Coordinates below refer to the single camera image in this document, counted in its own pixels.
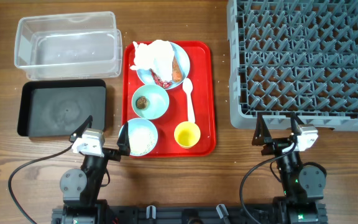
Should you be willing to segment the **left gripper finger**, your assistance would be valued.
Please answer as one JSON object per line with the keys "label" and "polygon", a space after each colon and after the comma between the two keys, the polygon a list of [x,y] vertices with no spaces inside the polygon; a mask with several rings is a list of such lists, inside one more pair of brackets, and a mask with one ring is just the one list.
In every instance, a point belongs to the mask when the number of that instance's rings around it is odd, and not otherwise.
{"label": "left gripper finger", "polygon": [[93,117],[91,115],[89,115],[85,121],[76,129],[74,130],[70,137],[69,137],[69,141],[70,142],[75,142],[77,138],[82,137],[82,134],[88,129],[92,127],[92,122],[93,122]]}
{"label": "left gripper finger", "polygon": [[118,151],[122,156],[129,156],[131,153],[129,142],[129,123],[125,123],[119,132],[117,140]]}

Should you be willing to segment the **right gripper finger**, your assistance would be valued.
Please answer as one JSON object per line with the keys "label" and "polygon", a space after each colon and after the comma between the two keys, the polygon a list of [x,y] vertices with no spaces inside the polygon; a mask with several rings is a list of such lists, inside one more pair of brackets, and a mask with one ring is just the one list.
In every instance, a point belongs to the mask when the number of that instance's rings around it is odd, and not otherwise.
{"label": "right gripper finger", "polygon": [[272,137],[269,129],[261,114],[258,114],[254,137],[252,139],[253,146],[264,146],[272,143]]}
{"label": "right gripper finger", "polygon": [[294,136],[298,136],[301,134],[301,125],[304,125],[304,122],[296,115],[295,112],[291,112],[290,114],[290,124],[291,124],[291,133]]}

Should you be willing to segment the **white rice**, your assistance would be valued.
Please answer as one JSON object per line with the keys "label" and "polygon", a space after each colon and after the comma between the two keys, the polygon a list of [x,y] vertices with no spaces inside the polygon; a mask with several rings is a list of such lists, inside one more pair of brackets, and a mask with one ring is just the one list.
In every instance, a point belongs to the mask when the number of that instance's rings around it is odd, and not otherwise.
{"label": "white rice", "polygon": [[131,155],[143,156],[155,147],[157,139],[149,128],[139,127],[129,132],[129,142]]}

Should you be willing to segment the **light blue rice bowl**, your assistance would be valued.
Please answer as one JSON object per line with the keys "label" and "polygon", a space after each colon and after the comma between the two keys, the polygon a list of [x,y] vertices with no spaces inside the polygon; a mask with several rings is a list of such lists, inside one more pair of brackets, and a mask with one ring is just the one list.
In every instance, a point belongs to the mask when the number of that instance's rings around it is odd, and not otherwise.
{"label": "light blue rice bowl", "polygon": [[131,156],[140,157],[150,153],[157,145],[158,131],[155,125],[144,118],[128,121]]}

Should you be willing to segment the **brown nut shell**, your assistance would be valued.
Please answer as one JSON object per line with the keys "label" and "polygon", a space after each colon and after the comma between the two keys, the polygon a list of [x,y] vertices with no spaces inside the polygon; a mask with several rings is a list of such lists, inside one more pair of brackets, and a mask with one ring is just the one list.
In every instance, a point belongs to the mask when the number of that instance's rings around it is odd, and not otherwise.
{"label": "brown nut shell", "polygon": [[136,99],[135,101],[135,105],[136,108],[138,110],[144,110],[148,107],[149,101],[145,96],[140,96],[138,99]]}

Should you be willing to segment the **green bowl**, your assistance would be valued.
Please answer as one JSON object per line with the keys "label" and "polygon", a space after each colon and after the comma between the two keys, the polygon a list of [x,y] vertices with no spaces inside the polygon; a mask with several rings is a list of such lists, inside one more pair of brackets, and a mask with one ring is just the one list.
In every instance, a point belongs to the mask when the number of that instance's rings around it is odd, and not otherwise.
{"label": "green bowl", "polygon": [[[138,110],[135,105],[136,99],[145,96],[148,101],[148,107],[144,110]],[[168,110],[170,99],[168,93],[157,85],[143,85],[139,87],[132,96],[132,109],[135,114],[144,119],[158,119]]]}

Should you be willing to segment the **yellow cup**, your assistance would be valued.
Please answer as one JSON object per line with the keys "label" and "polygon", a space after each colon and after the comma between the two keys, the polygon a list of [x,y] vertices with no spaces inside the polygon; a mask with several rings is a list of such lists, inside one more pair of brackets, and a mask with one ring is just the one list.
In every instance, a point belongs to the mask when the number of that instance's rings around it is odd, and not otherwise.
{"label": "yellow cup", "polygon": [[178,124],[174,130],[174,138],[177,144],[189,149],[198,143],[201,137],[201,130],[197,124],[184,121]]}

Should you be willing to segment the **red wrapper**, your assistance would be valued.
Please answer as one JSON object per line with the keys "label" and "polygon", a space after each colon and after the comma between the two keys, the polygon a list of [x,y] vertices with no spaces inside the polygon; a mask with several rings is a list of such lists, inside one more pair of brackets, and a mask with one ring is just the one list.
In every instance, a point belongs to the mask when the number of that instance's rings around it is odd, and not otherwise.
{"label": "red wrapper", "polygon": [[169,82],[163,81],[157,74],[154,73],[153,70],[150,70],[150,72],[151,72],[152,78],[156,85],[158,85],[164,89],[167,89],[172,86],[172,84],[173,84],[172,81],[169,81]]}

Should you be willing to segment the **orange carrot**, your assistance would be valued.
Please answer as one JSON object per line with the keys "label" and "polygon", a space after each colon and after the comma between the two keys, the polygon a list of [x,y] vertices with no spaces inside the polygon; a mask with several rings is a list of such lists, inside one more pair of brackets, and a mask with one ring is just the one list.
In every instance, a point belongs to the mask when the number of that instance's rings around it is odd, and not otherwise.
{"label": "orange carrot", "polygon": [[174,56],[172,61],[172,80],[177,83],[182,81],[182,77],[183,75],[177,62],[177,58]]}

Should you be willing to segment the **white napkin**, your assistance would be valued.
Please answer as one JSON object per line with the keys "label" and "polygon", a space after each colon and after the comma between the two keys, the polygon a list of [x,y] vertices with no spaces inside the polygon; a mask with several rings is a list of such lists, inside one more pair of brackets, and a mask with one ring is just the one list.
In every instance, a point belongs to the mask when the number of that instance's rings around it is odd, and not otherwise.
{"label": "white napkin", "polygon": [[172,81],[175,52],[169,41],[155,40],[151,44],[132,43],[135,48],[131,70],[151,70],[163,81]]}

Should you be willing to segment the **light blue plate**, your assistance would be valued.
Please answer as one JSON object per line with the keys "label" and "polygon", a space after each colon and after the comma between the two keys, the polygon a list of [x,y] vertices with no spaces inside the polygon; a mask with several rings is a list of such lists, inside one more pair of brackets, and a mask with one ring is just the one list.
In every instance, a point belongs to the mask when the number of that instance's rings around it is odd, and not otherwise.
{"label": "light blue plate", "polygon": [[[188,54],[186,53],[186,51],[184,50],[183,47],[179,46],[178,44],[175,44],[173,42],[170,42],[173,50],[175,52],[175,56],[177,58],[177,62],[179,64],[180,70],[182,72],[182,81],[175,83],[174,81],[172,81],[172,86],[165,89],[165,90],[171,90],[174,89],[176,87],[178,87],[180,84],[183,83],[184,79],[187,78],[187,76],[189,75],[190,72],[190,58],[188,56]],[[156,85],[150,70],[137,70],[135,71],[138,78],[140,79],[140,81],[145,84],[145,85]]]}

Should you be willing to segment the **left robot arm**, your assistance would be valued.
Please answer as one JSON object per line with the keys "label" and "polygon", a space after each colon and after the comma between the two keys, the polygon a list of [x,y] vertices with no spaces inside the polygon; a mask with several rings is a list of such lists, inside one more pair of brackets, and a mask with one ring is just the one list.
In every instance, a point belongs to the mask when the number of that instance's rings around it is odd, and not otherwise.
{"label": "left robot arm", "polygon": [[108,162],[130,155],[129,124],[125,123],[119,133],[118,148],[109,149],[103,146],[103,131],[93,129],[92,121],[88,116],[69,138],[73,152],[84,155],[84,160],[79,169],[66,171],[60,179],[63,209],[52,211],[52,223],[119,223],[107,201],[99,200],[98,195],[108,174]]}

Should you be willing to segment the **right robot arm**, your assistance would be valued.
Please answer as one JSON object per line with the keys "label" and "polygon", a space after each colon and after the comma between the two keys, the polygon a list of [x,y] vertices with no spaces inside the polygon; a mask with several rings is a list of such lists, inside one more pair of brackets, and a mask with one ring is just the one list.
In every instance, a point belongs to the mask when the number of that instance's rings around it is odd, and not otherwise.
{"label": "right robot arm", "polygon": [[300,153],[311,148],[318,138],[318,130],[305,124],[295,114],[290,115],[291,135],[273,138],[258,115],[252,145],[262,146],[261,155],[272,156],[277,163],[277,178],[284,196],[275,197],[273,212],[277,223],[327,223],[324,198],[327,171],[315,162],[302,162]]}

